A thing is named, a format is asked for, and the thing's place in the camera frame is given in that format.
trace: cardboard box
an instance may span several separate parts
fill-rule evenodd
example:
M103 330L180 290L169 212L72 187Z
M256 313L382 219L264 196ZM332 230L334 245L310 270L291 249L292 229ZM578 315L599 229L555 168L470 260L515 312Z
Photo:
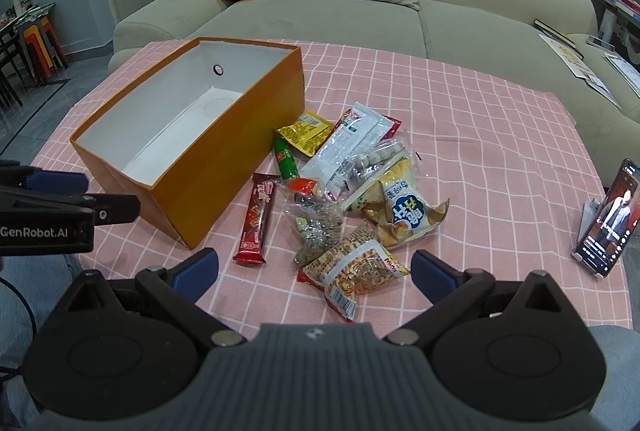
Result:
M106 192L136 194L143 219L193 249L304 107L299 47L197 38L70 141Z

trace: man on phone screen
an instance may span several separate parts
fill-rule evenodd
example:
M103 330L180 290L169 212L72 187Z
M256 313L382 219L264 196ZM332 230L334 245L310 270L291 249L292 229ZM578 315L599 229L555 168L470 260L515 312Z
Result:
M605 205L598 217L600 231L595 237L595 241L605 252L607 252L610 242L618 242L620 234L626 228L626 222L631 216L629 200L631 200L631 191L627 189L623 196L618 196L615 200Z

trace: phone screen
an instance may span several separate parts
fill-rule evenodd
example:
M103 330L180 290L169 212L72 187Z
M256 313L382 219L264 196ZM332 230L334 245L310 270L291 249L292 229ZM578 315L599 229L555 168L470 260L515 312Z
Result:
M639 186L640 169L624 160L595 221L575 250L585 265L603 277L620 258L640 219Z

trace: chocolate bar wrapper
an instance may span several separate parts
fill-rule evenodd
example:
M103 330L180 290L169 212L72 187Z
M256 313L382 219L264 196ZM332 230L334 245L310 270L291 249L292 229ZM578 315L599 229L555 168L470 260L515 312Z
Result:
M248 265L266 263L262 248L267 237L267 228L273 210L273 197L279 178L277 175L254 173L254 187L251 189L240 246L234 261Z

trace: barcode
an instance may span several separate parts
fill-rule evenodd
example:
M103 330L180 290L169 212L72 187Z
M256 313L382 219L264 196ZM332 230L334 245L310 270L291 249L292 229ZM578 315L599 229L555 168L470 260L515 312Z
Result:
M343 313L343 315L353 321L353 316L356 311L356 303L353 300L349 299L346 295L342 293L337 286L333 286L331 288L331 292L329 292L329 300Z
M300 117L300 120L315 127L318 127L320 125L320 121L314 119L311 115L303 115L302 117Z

